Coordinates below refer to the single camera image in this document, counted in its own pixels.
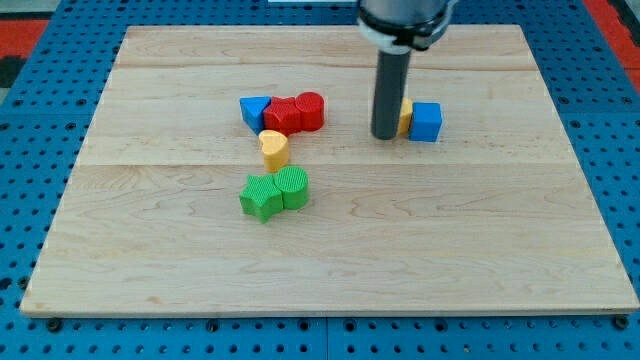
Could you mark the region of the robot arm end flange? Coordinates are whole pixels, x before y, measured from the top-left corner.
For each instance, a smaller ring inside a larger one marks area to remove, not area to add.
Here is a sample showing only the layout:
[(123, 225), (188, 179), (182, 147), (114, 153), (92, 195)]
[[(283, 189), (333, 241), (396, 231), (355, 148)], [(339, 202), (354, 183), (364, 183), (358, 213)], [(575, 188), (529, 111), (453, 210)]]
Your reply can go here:
[(426, 51), (444, 36), (457, 4), (458, 0), (361, 0), (357, 23), (364, 38), (384, 53)]

